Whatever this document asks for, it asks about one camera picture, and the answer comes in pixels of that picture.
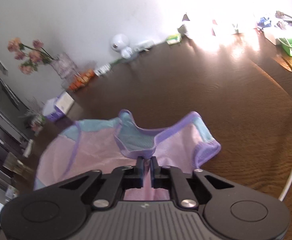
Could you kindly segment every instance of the tissue box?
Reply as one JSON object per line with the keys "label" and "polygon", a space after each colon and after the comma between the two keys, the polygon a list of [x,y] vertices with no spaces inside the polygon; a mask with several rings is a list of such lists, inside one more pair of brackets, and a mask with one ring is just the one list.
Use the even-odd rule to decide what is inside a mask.
{"label": "tissue box", "polygon": [[51,122],[55,122],[68,113],[73,101],[67,92],[63,92],[59,97],[49,99],[46,102],[42,114]]}

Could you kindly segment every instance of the yellow object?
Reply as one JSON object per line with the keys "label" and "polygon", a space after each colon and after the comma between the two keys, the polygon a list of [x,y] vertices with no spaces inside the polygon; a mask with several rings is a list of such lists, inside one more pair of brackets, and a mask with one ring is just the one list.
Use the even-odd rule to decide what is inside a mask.
{"label": "yellow object", "polygon": [[166,38],[166,42],[167,42],[169,45],[179,43],[181,40],[182,40],[182,36],[181,36],[180,33],[170,35],[170,36],[168,36],[168,37]]}

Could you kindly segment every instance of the dried flower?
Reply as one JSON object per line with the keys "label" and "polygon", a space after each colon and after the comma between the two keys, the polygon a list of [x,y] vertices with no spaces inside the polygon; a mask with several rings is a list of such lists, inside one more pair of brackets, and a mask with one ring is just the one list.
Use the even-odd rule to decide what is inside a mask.
{"label": "dried flower", "polygon": [[19,50],[19,44],[21,44],[21,41],[19,38],[14,38],[14,39],[10,40],[8,42],[8,50],[10,52],[14,52],[14,51]]}
{"label": "dried flower", "polygon": [[29,52],[29,58],[33,63],[36,63],[38,61],[41,61],[41,54],[39,51],[32,50]]}
{"label": "dried flower", "polygon": [[26,75],[30,75],[33,72],[33,68],[31,66],[22,66],[19,65],[19,70]]}
{"label": "dried flower", "polygon": [[25,57],[25,53],[23,53],[20,50],[16,51],[15,59],[22,60],[22,59],[24,59],[24,57]]}
{"label": "dried flower", "polygon": [[44,46],[44,44],[40,40],[34,40],[33,46],[35,49],[41,49]]}
{"label": "dried flower", "polygon": [[37,122],[31,124],[31,130],[34,132],[40,131],[41,125]]}

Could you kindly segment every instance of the pink rose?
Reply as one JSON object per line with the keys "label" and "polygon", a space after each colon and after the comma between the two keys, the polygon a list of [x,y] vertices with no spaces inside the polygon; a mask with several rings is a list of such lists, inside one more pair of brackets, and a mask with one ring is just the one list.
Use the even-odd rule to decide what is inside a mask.
{"label": "pink rose", "polygon": [[36,63],[38,61],[41,61],[41,54],[39,51],[32,50],[29,52],[29,58],[33,63]]}
{"label": "pink rose", "polygon": [[34,40],[33,46],[35,49],[41,49],[44,46],[44,44],[40,40]]}
{"label": "pink rose", "polygon": [[14,39],[10,40],[8,42],[8,50],[10,52],[14,52],[14,51],[19,50],[19,44],[21,44],[21,41],[19,38],[14,38]]}
{"label": "pink rose", "polygon": [[20,50],[16,51],[15,59],[21,60],[21,59],[24,59],[24,57],[25,57],[25,53],[23,53]]}
{"label": "pink rose", "polygon": [[33,68],[30,66],[19,66],[19,70],[26,75],[30,75],[33,72]]}

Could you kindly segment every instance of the wooden table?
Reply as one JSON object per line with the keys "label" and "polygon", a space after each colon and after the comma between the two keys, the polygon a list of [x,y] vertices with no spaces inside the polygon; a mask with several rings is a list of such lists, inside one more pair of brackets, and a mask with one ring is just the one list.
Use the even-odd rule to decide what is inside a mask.
{"label": "wooden table", "polygon": [[[278,63],[284,53],[255,30],[155,46],[76,92],[68,118],[47,123],[36,138],[29,165],[37,167],[73,120],[110,119],[125,108],[138,126],[159,128],[197,111],[222,145],[202,168],[278,197],[292,167],[292,71]],[[292,216],[292,187],[285,203]],[[292,221],[285,239],[292,240]]]}

